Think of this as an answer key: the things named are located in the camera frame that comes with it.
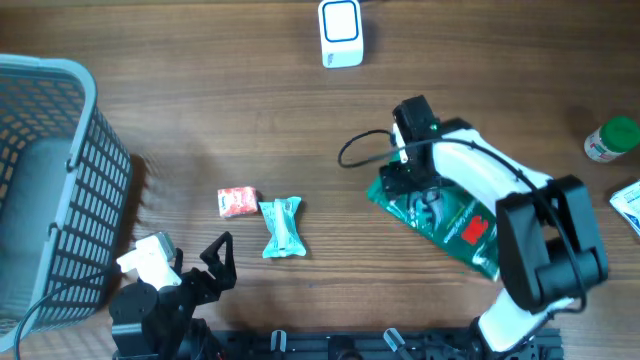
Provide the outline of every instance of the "candy wrapper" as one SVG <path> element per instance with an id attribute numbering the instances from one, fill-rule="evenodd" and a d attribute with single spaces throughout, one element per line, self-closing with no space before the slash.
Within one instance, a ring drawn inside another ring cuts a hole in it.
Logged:
<path id="1" fill-rule="evenodd" d="M 640 236 L 640 181 L 614 193 L 609 202 Z"/>
<path id="2" fill-rule="evenodd" d="M 258 211 L 256 189 L 245 186 L 218 190 L 218 208 L 220 217 L 252 214 Z"/>
<path id="3" fill-rule="evenodd" d="M 305 256 L 307 249 L 298 236 L 295 214 L 301 198 L 276 199 L 274 202 L 261 202 L 260 209 L 271 233 L 271 240 L 262 252 L 263 258 Z"/>

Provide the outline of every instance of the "bottle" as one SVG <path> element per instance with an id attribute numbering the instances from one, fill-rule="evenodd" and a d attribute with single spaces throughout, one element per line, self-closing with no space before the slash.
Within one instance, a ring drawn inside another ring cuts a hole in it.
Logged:
<path id="1" fill-rule="evenodd" d="M 607 163 L 640 144 L 640 127 L 626 116 L 616 116 L 587 136 L 584 151 L 591 160 Z"/>

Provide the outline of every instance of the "green snack bag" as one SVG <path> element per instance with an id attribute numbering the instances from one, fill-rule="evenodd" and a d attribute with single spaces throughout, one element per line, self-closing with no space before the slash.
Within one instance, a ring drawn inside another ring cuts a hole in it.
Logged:
<path id="1" fill-rule="evenodd" d="M 495 216 L 460 186 L 434 187 L 389 200 L 378 177 L 367 198 L 450 256 L 493 281 L 498 279 Z"/>

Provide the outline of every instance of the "green bottle cap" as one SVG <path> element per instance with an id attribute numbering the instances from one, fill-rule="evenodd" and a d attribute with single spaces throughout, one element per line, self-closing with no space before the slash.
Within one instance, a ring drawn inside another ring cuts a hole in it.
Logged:
<path id="1" fill-rule="evenodd" d="M 609 150 L 624 153 L 640 144 L 640 127 L 626 116 L 616 116 L 602 126 L 600 138 Z"/>

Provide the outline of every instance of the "white packet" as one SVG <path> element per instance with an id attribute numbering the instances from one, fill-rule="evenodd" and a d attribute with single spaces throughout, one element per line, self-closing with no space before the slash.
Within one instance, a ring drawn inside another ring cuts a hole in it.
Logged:
<path id="1" fill-rule="evenodd" d="M 640 181 L 615 192 L 609 202 L 640 236 Z"/>

